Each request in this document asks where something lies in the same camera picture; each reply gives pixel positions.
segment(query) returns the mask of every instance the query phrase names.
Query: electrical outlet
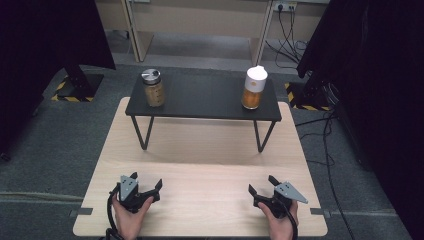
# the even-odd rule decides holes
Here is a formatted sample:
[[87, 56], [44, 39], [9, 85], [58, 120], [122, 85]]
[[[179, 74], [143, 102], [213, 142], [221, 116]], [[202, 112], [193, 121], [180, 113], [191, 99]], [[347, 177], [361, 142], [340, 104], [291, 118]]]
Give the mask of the electrical outlet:
[[296, 10], [297, 2], [277, 1], [274, 5], [274, 11], [278, 12], [278, 6], [283, 6], [283, 12], [294, 12]]

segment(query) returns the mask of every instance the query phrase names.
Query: yellow and black warning tape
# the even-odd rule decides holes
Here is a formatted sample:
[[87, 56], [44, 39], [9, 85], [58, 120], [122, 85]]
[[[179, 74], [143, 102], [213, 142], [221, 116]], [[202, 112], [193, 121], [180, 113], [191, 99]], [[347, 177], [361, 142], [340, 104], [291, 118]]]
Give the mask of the yellow and black warning tape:
[[65, 86], [65, 83], [67, 81], [67, 76], [65, 79], [59, 84], [59, 86], [56, 88], [54, 96], [51, 98], [53, 101], [68, 101], [68, 102], [91, 102], [93, 101], [93, 97], [75, 97], [75, 96], [67, 96], [67, 97], [59, 97], [58, 93], [59, 91]]
[[311, 105], [297, 103], [298, 97], [296, 97], [296, 93], [293, 91], [292, 85], [290, 83], [285, 83], [284, 86], [287, 91], [289, 105], [291, 108], [313, 110], [313, 111], [329, 111], [330, 110], [328, 103], [319, 103], [319, 104], [311, 104]]

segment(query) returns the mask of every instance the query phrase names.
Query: light wooden tabletop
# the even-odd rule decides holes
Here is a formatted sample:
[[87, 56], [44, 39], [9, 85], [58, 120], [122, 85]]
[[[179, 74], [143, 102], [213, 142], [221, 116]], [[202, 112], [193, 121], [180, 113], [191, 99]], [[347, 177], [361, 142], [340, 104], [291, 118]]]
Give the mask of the light wooden tabletop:
[[[286, 103], [279, 103], [277, 122], [266, 148], [258, 153], [252, 121], [155, 118], [149, 146], [140, 147], [131, 118], [125, 115], [129, 98], [123, 98], [93, 173], [74, 225], [77, 236], [103, 236], [110, 227], [106, 201], [121, 175], [138, 173], [139, 192], [163, 179], [161, 200], [149, 209], [141, 236], [224, 237], [268, 236], [268, 225], [248, 192], [271, 197], [268, 175], [289, 181], [308, 204], [299, 203], [299, 236], [323, 236], [322, 215], [302, 146]], [[148, 117], [137, 117], [143, 136]], [[258, 122], [261, 139], [269, 122]]]

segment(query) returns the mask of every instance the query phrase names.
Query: table leg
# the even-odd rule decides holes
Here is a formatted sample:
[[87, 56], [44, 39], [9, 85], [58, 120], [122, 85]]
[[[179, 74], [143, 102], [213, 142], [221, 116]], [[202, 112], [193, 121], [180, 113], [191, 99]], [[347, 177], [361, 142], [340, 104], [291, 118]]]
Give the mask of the table leg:
[[258, 145], [258, 151], [262, 152], [265, 148], [266, 143], [268, 142], [268, 138], [271, 135], [272, 129], [274, 128], [275, 121], [272, 121], [271, 126], [269, 126], [268, 132], [266, 133], [265, 139], [261, 145], [261, 140], [259, 139], [259, 131], [258, 131], [258, 123], [256, 120], [253, 120], [253, 124], [255, 126], [255, 134], [256, 134], [256, 143]]
[[149, 123], [149, 128], [147, 129], [147, 135], [146, 135], [146, 142], [143, 141], [143, 137], [141, 136], [140, 133], [140, 128], [138, 127], [137, 124], [137, 120], [135, 119], [135, 116], [131, 116], [131, 120], [133, 121], [134, 127], [135, 127], [135, 131], [137, 133], [138, 136], [138, 140], [140, 141], [140, 145], [141, 148], [143, 150], [147, 149], [147, 145], [149, 144], [149, 139], [150, 139], [150, 132], [152, 131], [152, 126], [153, 126], [153, 120], [155, 119], [155, 117], [150, 117], [150, 123]]

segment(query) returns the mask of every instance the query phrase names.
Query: black table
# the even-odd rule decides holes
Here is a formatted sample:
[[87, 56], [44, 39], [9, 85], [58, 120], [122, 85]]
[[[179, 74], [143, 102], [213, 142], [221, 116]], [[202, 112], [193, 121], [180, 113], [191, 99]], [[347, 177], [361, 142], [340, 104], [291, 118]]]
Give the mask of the black table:
[[[161, 76], [165, 89], [164, 105], [160, 107], [148, 105], [143, 81], [139, 76], [125, 110], [125, 114], [131, 116], [143, 150], [147, 149], [155, 117], [252, 120], [259, 152], [265, 148], [275, 123], [281, 121], [281, 113], [271, 79], [268, 79], [265, 84], [259, 107], [249, 110], [241, 104], [245, 76], [220, 78], [166, 73], [161, 73]], [[136, 116], [151, 117], [145, 142], [141, 136]], [[262, 144], [257, 121], [271, 122]]]

